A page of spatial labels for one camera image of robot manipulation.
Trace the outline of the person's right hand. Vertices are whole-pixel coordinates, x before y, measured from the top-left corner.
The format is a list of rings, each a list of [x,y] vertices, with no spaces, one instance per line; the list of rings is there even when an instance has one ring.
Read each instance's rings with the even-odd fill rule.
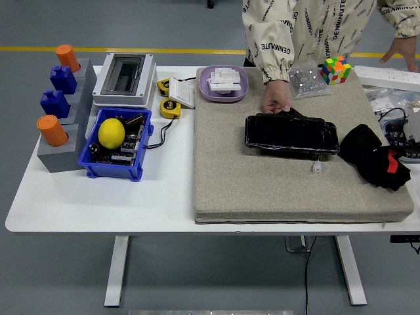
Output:
[[[283,80],[273,80],[265,84],[265,92],[261,101],[261,111],[264,114],[288,112],[292,108],[289,83]]]

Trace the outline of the person's left hand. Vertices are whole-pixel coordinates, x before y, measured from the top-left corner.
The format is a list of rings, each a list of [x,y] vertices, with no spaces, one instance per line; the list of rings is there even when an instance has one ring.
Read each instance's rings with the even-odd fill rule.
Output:
[[[394,55],[400,54],[405,60],[409,72],[418,72],[415,61],[417,37],[395,37],[389,50],[380,59],[381,64],[387,63]]]

